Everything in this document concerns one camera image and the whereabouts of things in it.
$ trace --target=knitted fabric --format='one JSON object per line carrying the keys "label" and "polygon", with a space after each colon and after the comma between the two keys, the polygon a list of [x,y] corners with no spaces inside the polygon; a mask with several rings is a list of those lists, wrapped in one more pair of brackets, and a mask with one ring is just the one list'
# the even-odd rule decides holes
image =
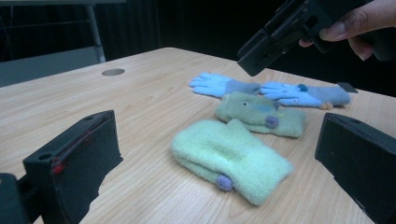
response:
{"label": "knitted fabric", "polygon": [[180,165],[227,190],[230,183],[220,177],[225,175],[233,188],[255,205],[263,204],[293,169],[237,119],[227,124],[217,120],[192,124],[175,136],[172,152]]}
{"label": "knitted fabric", "polygon": [[226,122],[239,119],[256,133],[287,137],[300,137],[304,133],[304,111],[278,108],[272,100],[242,92],[225,95],[216,109],[216,116]]}

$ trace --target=wooden table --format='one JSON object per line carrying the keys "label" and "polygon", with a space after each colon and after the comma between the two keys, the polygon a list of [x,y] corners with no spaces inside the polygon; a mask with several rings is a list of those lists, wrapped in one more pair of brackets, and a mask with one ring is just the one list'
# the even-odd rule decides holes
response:
{"label": "wooden table", "polygon": [[[102,75],[114,68],[125,72]],[[176,133],[198,120],[216,119],[220,99],[194,94],[188,86],[201,72],[260,83],[333,85],[270,69],[250,77],[236,62],[167,48],[4,87],[0,172],[22,177],[24,158],[78,120],[115,110],[124,161],[106,176],[82,223],[372,223],[314,154],[326,112],[395,137],[395,98],[359,91],[345,108],[301,108],[307,121],[298,139],[254,133],[295,167],[257,207],[181,167],[170,151]]]}

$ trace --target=blue glove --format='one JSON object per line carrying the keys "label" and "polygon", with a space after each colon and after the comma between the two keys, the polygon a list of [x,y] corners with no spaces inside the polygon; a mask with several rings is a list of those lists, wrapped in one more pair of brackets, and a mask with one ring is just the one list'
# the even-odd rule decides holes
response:
{"label": "blue glove", "polygon": [[200,76],[195,77],[189,86],[192,87],[192,92],[194,93],[218,98],[234,91],[257,95],[261,87],[259,83],[241,82],[223,75],[209,73],[202,73]]}
{"label": "blue glove", "polygon": [[271,100],[278,100],[286,106],[310,106],[321,109],[332,109],[333,106],[350,103],[349,94],[339,86],[313,87],[290,85],[282,82],[266,82],[262,84],[260,93]]}

